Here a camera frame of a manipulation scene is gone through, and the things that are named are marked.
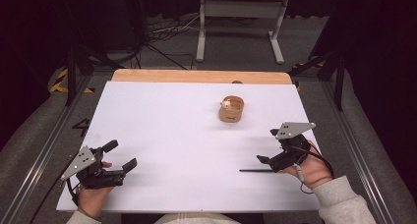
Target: black cable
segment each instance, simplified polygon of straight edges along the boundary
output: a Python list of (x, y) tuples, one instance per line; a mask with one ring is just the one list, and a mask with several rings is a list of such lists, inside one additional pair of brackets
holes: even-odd
[(187, 68), (185, 68), (184, 66), (182, 66), (181, 64), (179, 64), (179, 63), (177, 63), (175, 60), (173, 60), (173, 59), (171, 59), (171, 58), (169, 58), (166, 54), (164, 54), (164, 53), (162, 53), (159, 49), (157, 49), (156, 47), (154, 47), (153, 45), (151, 45), (151, 44), (147, 44), (147, 48), (149, 49), (149, 50), (152, 50), (152, 51), (154, 51), (154, 52), (156, 52), (156, 53), (159, 53), (159, 54), (161, 54), (163, 57), (165, 57), (165, 58), (167, 58), (168, 60), (170, 60), (170, 61), (172, 61), (172, 63), (174, 63), (174, 64), (176, 64), (176, 65), (178, 65), (179, 67), (181, 67), (183, 70), (188, 70)]
[(312, 145), (311, 144), (311, 146), (312, 146), (312, 148), (314, 149), (314, 151), (320, 156), (320, 157), (323, 157), (322, 156), (322, 154), (321, 153), (319, 153), (319, 151), (317, 150), (317, 148), (314, 146), (314, 145)]
[(169, 23), (167, 26), (162, 27), (162, 25), (158, 24), (160, 26), (160, 28), (153, 28), (150, 31), (150, 34), (155, 34), (156, 32), (158, 33), (158, 37), (153, 36), (153, 40), (169, 40), (172, 37), (176, 36), (177, 34), (180, 33), (184, 33), (186, 31), (189, 31), (198, 21), (197, 19), (198, 16), (196, 16), (195, 18), (188, 20), (188, 21), (184, 21), (183, 23), (178, 22), (175, 26), (170, 27), (170, 25), (172, 24)]
[(77, 186), (79, 185), (80, 183), (78, 183), (76, 186), (74, 186), (73, 188), (71, 187), (71, 179), (67, 179), (67, 188), (68, 188), (68, 191), (70, 192), (70, 195), (71, 195), (71, 197), (72, 197), (72, 200), (73, 200), (73, 203), (76, 205), (76, 206), (78, 206), (79, 205), (79, 197), (78, 197), (78, 194), (75, 194), (74, 193), (74, 190), (77, 188)]
[(138, 59), (138, 56), (137, 55), (135, 55), (135, 58), (136, 58), (136, 65), (138, 65), (139, 69), (141, 69), (142, 68), (141, 62), (140, 62), (140, 60), (141, 60), (141, 52), (139, 52), (139, 59)]
[(330, 163), (325, 158), (323, 158), (321, 155), (318, 155), (318, 154), (316, 154), (314, 152), (311, 152), (311, 151), (307, 151), (304, 148), (300, 148), (300, 147), (296, 147), (296, 146), (289, 146), (289, 147), (290, 148), (294, 148), (296, 150), (303, 151), (303, 152), (305, 152), (305, 153), (307, 153), (309, 155), (315, 156), (315, 157), (319, 158), (320, 160), (322, 160), (325, 163), (325, 165), (328, 168), (328, 170), (330, 171), (331, 176), (334, 178), (333, 168), (331, 167)]
[(49, 196), (49, 194), (51, 193), (52, 189), (55, 187), (55, 184), (58, 182), (59, 179), (61, 179), (62, 174), (64, 174), (65, 170), (67, 170), (67, 168), (70, 166), (71, 162), (73, 162), (74, 158), (77, 156), (79, 152), (77, 151), (76, 154), (74, 154), (73, 158), (70, 159), (70, 161), (67, 163), (67, 165), (65, 165), (64, 169), (61, 171), (61, 173), (59, 174), (59, 176), (55, 179), (55, 181), (53, 182), (52, 186), (49, 188), (48, 192), (46, 193), (45, 197), (43, 198), (43, 200), (40, 202), (39, 206), (37, 207), (36, 211), (34, 212), (33, 217), (30, 220), (30, 224), (33, 223), (34, 218), (36, 218), (37, 213), (40, 211), (40, 208), (43, 206), (43, 203), (46, 201), (46, 198)]
[(194, 65), (194, 54), (165, 54), (168, 56), (191, 56), (191, 64), (190, 64), (190, 70), (193, 69)]
[(306, 191), (304, 191), (304, 190), (303, 190), (303, 187), (304, 187), (304, 183), (301, 183), (301, 186), (300, 186), (300, 191), (301, 191), (302, 193), (307, 194), (307, 195), (312, 195), (312, 194), (313, 194), (313, 193), (311, 193), (311, 192), (306, 192)]

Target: metal bracket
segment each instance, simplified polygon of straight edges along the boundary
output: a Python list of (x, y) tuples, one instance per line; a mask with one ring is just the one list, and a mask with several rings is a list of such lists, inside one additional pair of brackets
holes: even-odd
[(277, 140), (292, 139), (298, 135), (316, 128), (315, 123), (288, 123), (284, 122), (278, 130), (275, 138)]
[(83, 169), (89, 167), (95, 162), (94, 154), (92, 154), (91, 150), (87, 146), (82, 147), (80, 152), (77, 154), (77, 156), (74, 158), (74, 160), (71, 162), (70, 166), (67, 168), (67, 170), (64, 172), (64, 174), (61, 176), (61, 180), (65, 181), (74, 174), (82, 171)]

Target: wire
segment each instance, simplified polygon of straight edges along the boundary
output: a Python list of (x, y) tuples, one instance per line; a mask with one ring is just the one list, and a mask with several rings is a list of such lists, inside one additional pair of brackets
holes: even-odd
[(142, 68), (142, 66), (141, 66), (141, 62), (140, 62), (140, 60), (141, 60), (141, 52), (139, 52), (139, 59), (138, 59), (138, 56), (137, 56), (137, 55), (135, 55), (135, 58), (136, 58), (136, 65), (135, 65), (135, 69), (136, 69), (136, 66), (137, 66), (137, 65), (138, 65), (139, 69), (141, 69), (141, 68)]
[(177, 66), (179, 66), (180, 68), (182, 68), (183, 70), (188, 70), (187, 68), (185, 68), (184, 66), (182, 66), (181, 64), (179, 64), (178, 62), (176, 62), (175, 60), (171, 59), (168, 57), (167, 54), (162, 53), (159, 49), (157, 49), (156, 47), (154, 47), (151, 44), (147, 44), (147, 48), (151, 51), (154, 51), (158, 54), (161, 54), (163, 57), (167, 58), (168, 60), (172, 61), (172, 63), (176, 64)]
[(191, 64), (190, 64), (190, 70), (193, 70), (194, 65), (194, 54), (165, 54), (168, 56), (191, 56)]
[(316, 153), (313, 153), (313, 152), (311, 152), (311, 151), (307, 151), (306, 149), (304, 149), (304, 148), (300, 148), (300, 147), (296, 147), (296, 146), (289, 146), (290, 148), (294, 148), (294, 149), (296, 149), (296, 150), (300, 150), (300, 151), (303, 151), (303, 152), (305, 152), (305, 153), (307, 153), (307, 154), (309, 154), (309, 155), (312, 155), (312, 156), (314, 156), (314, 157), (317, 157), (317, 158), (319, 158), (320, 160), (322, 160), (324, 163), (325, 163), (325, 165), (326, 165), (326, 167), (328, 168), (328, 170), (330, 171), (330, 173), (331, 173), (331, 176), (332, 177), (334, 177), (334, 172), (333, 172), (333, 168), (331, 167), (331, 165), (330, 165), (330, 163), (325, 159), (325, 158), (323, 158), (321, 155), (318, 155), (318, 154), (316, 154)]
[(304, 190), (303, 190), (303, 187), (304, 187), (304, 183), (301, 183), (301, 186), (300, 186), (300, 191), (301, 191), (302, 193), (307, 194), (307, 195), (312, 195), (312, 194), (313, 194), (312, 192), (306, 192), (306, 191), (304, 191)]
[(76, 185), (73, 187), (72, 192), (74, 192), (74, 190), (75, 190), (75, 189), (76, 189), (79, 185), (80, 185), (80, 183), (76, 184)]
[(181, 24), (181, 22), (178, 22), (177, 25), (170, 27), (172, 22), (170, 22), (167, 26), (164, 28), (160, 24), (152, 24), (149, 26), (150, 32), (150, 38), (153, 41), (156, 40), (169, 40), (172, 37), (176, 36), (179, 33), (184, 33), (190, 29), (198, 30), (197, 28), (194, 28), (194, 25), (196, 24), (196, 19), (199, 16), (196, 16), (195, 18), (191, 19), (190, 21), (187, 21), (186, 24)]

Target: dark floor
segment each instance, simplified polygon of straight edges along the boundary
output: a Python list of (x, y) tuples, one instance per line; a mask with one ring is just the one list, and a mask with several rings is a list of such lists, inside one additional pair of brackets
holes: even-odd
[[(165, 54), (179, 55), (171, 58), (188, 69), (286, 72), (295, 63), (307, 61), (326, 20), (284, 20), (278, 37), (284, 65), (276, 65), (266, 38), (266, 33), (273, 26), (273, 21), (269, 20), (256, 20), (249, 25), (231, 20), (209, 23), (205, 61), (194, 61), (192, 68), (192, 57), (182, 54), (195, 55), (198, 38), (196, 30), (190, 29), (169, 40), (158, 40), (152, 45)], [(117, 58), (125, 54), (115, 52), (109, 56)], [(146, 47), (141, 52), (140, 63), (143, 68), (179, 69)], [(136, 60), (123, 65), (135, 67)], [(336, 176), (348, 176), (354, 191), (367, 200), (378, 223), (417, 223), (413, 198), (362, 111), (349, 76), (345, 77), (342, 100), (344, 111), (341, 113), (335, 110), (329, 99), (328, 92), (334, 87), (333, 81), (318, 82), (314, 78), (317, 70), (309, 70), (301, 77), (293, 78), (293, 81), (300, 82), (299, 93), (307, 115), (311, 122), (318, 125), (315, 128), (316, 139)], [(80, 88), (91, 87), (95, 93), (80, 94), (69, 107), (64, 106), (66, 93), (53, 92), (0, 152), (2, 223), (30, 222), (49, 187), (70, 159), (70, 154), (76, 153), (83, 142), (82, 130), (73, 129), (73, 126), (85, 118), (92, 118), (104, 84), (111, 76), (112, 70), (108, 67), (97, 67), (90, 78), (78, 76)], [(352, 143), (359, 148), (359, 154), (352, 149)], [(59, 185), (56, 184), (47, 197), (34, 223), (64, 223), (71, 216), (71, 213), (56, 211), (57, 200), (62, 193)], [(317, 211), (266, 213), (265, 220), (268, 224), (321, 223)], [(103, 223), (120, 223), (120, 215), (106, 213)]]

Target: metal stand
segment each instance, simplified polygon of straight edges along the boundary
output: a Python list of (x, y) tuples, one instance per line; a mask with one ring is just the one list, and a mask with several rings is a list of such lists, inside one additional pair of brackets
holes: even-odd
[(290, 77), (295, 77), (298, 74), (322, 63), (323, 61), (325, 61), (325, 63), (323, 64), (321, 70), (317, 73), (317, 77), (320, 81), (328, 81), (334, 71), (337, 70), (336, 85), (334, 90), (334, 102), (337, 106), (337, 109), (339, 111), (343, 111), (341, 107), (341, 95), (343, 90), (345, 61), (341, 53), (330, 52), (326, 55), (316, 57), (306, 64), (301, 66), (299, 65), (298, 68), (287, 72), (287, 74)]
[(90, 62), (89, 56), (101, 61), (102, 63), (114, 68), (123, 69), (123, 66), (102, 56), (83, 45), (83, 35), (79, 32), (77, 22), (66, 0), (48, 0), (52, 8), (57, 13), (61, 25), (64, 42), (67, 48), (67, 65), (68, 65), (68, 97), (66, 106), (70, 105), (77, 94), (76, 90), (76, 71), (79, 68), (82, 75), (91, 75), (94, 68)]
[(200, 33), (197, 46), (197, 62), (205, 59), (206, 45), (206, 16), (211, 17), (243, 17), (276, 19), (275, 29), (268, 32), (270, 44), (277, 64), (283, 64), (281, 50), (277, 37), (281, 28), (288, 0), (281, 2), (241, 2), (241, 1), (209, 1), (201, 0), (200, 5)]

